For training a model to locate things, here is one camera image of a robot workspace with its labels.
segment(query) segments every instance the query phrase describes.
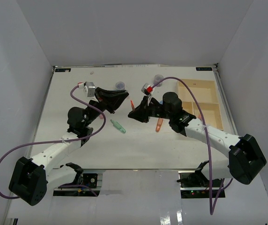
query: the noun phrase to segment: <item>white wall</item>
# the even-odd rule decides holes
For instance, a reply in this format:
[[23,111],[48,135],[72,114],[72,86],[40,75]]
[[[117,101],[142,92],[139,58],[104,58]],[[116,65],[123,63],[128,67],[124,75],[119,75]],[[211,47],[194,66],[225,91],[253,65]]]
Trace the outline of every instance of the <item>white wall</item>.
[[239,133],[255,136],[267,158],[261,176],[268,193],[268,1],[250,6],[220,68]]
[[[33,138],[52,67],[15,0],[0,0],[0,157]],[[0,189],[8,185],[16,160],[27,149],[9,155],[0,166]],[[0,197],[0,224],[7,200]]]
[[220,61],[253,0],[17,0],[52,65]]

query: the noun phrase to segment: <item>white tabletop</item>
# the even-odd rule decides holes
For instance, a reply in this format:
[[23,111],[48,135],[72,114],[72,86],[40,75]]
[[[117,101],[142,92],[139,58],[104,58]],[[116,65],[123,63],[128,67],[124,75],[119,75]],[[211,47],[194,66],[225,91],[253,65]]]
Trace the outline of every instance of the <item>white tabletop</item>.
[[[42,113],[37,131],[36,141],[56,140],[61,138],[68,128],[67,112],[73,106],[83,107],[71,99],[70,90],[78,82],[92,81],[97,87],[113,90],[115,83],[123,81],[129,98],[124,101],[115,114],[105,112],[108,119],[120,123],[126,133],[122,134],[108,121],[104,129],[92,137],[82,148],[73,152],[61,163],[73,162],[83,168],[196,168],[202,161],[208,159],[207,146],[197,140],[176,134],[164,121],[159,133],[155,132],[156,118],[149,123],[140,123],[127,117],[132,110],[130,99],[137,106],[143,97],[141,88],[145,83],[152,83],[156,74],[215,80],[213,71],[196,71],[195,67],[122,67],[122,68],[72,68],[71,72],[54,73],[49,94]],[[164,81],[156,88],[154,97],[162,100],[162,95],[168,91],[176,91],[176,80]],[[81,90],[75,95],[89,102]],[[229,120],[225,113],[221,95],[218,93],[224,130],[232,133]],[[96,131],[103,123],[97,118],[91,127]],[[31,155],[43,151],[48,145],[36,145]],[[213,160],[224,159],[225,156],[216,150]]]
[[[122,134],[108,122],[99,134],[60,164],[73,162],[89,169],[196,168],[208,159],[205,144],[174,133],[167,121],[156,133],[156,118],[143,124],[127,117],[131,111],[130,99],[138,105],[143,97],[141,87],[144,83],[152,83],[156,74],[216,80],[212,71],[196,71],[195,67],[93,67],[54,73],[36,141],[55,140],[66,131],[68,110],[73,106],[83,107],[69,96],[78,82],[92,81],[100,88],[112,90],[116,82],[123,81],[130,98],[115,114],[105,114],[109,119],[118,121],[127,132]],[[162,87],[156,89],[154,97],[160,100],[167,91],[176,91],[176,81],[165,81]],[[75,95],[88,101],[80,90]],[[233,133],[220,92],[218,100],[224,130]],[[91,126],[96,131],[102,122],[98,118]],[[46,147],[34,146],[31,155]],[[215,149],[212,151],[214,161],[225,159]],[[181,200],[179,185],[175,182],[177,177],[177,172],[168,171],[106,171],[99,197],[53,197],[52,190],[49,190],[34,207],[22,200],[12,201],[7,217],[19,218],[18,225],[268,223],[268,197],[259,175],[248,186],[234,181],[226,190],[226,198],[218,200],[214,216],[209,214],[208,199]],[[102,194],[106,190],[118,190],[120,194]]]

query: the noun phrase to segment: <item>purple cable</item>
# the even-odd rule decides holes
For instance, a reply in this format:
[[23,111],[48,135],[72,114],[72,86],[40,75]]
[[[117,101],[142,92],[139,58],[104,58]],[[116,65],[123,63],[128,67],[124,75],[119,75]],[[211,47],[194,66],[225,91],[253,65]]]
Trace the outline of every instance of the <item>purple cable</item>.
[[91,191],[93,194],[94,194],[94,196],[96,196],[97,197],[97,194],[91,189],[91,188],[89,188],[88,186],[86,186],[86,185],[81,185],[81,184],[74,184],[74,185],[61,185],[61,186],[59,186],[58,188],[87,188],[89,191]]
[[200,111],[201,119],[203,120],[202,122],[203,122],[203,125],[205,126],[204,130],[205,130],[205,135],[206,135],[206,140],[207,140],[207,146],[208,146],[208,155],[209,155],[209,203],[210,203],[210,215],[213,215],[215,204],[216,204],[216,201],[218,199],[219,193],[221,192],[222,184],[223,184],[224,180],[222,181],[222,184],[221,184],[221,186],[220,186],[220,188],[219,188],[219,190],[217,192],[217,195],[215,197],[214,204],[212,205],[212,156],[211,156],[211,146],[210,146],[209,134],[208,134],[208,130],[207,130],[207,127],[206,127],[206,122],[205,122],[205,118],[204,118],[203,112],[201,111],[201,107],[200,107],[199,103],[197,102],[197,100],[196,100],[194,94],[192,93],[192,91],[179,78],[176,78],[176,77],[173,77],[173,76],[169,76],[169,77],[163,78],[157,84],[153,85],[152,88],[156,87],[162,81],[165,81],[167,79],[174,79],[174,80],[180,81],[187,88],[187,90],[189,91],[191,97],[194,99],[194,102],[195,102],[196,106],[198,107],[198,109]]
[[[93,135],[96,135],[97,133],[99,133],[99,132],[103,129],[103,127],[105,126],[105,123],[106,123],[106,116],[105,116],[105,114],[104,114],[101,110],[99,110],[98,108],[96,108],[96,107],[94,107],[94,106],[92,106],[92,105],[90,105],[90,104],[88,104],[88,103],[86,103],[86,102],[83,102],[82,100],[76,98],[76,97],[73,95],[73,92],[74,92],[77,88],[78,88],[78,85],[75,86],[75,87],[70,91],[70,96],[71,96],[74,100],[76,100],[76,101],[78,101],[78,102],[80,102],[80,103],[86,105],[87,107],[90,107],[90,108],[92,108],[92,109],[98,111],[99,113],[101,113],[102,116],[103,116],[103,118],[104,118],[104,122],[103,122],[102,126],[100,127],[100,129],[97,130],[96,132],[94,132],[94,133],[92,133],[92,134],[90,134],[90,135],[88,135],[88,136],[85,136],[85,137],[75,138],[75,139],[69,139],[69,140],[64,140],[64,141],[66,141],[66,142],[75,142],[75,141],[79,141],[79,140],[83,140],[83,139],[90,138],[90,137],[92,137]],[[13,151],[15,151],[15,150],[17,150],[17,149],[20,149],[20,148],[22,148],[22,147],[26,147],[26,146],[30,146],[30,145],[50,144],[50,143],[62,143],[62,140],[46,141],[46,142],[31,142],[31,143],[27,143],[27,144],[19,145],[19,146],[15,147],[15,148],[11,149],[11,150],[8,151],[7,153],[5,153],[5,154],[0,158],[0,164],[1,164],[1,162],[3,161],[3,159],[4,159],[7,155],[9,155],[11,152],[13,152]],[[1,193],[1,191],[0,191],[0,196],[3,197],[3,198],[6,198],[6,199],[17,199],[17,198],[19,198],[19,197],[11,197],[11,196],[4,195],[3,193]]]

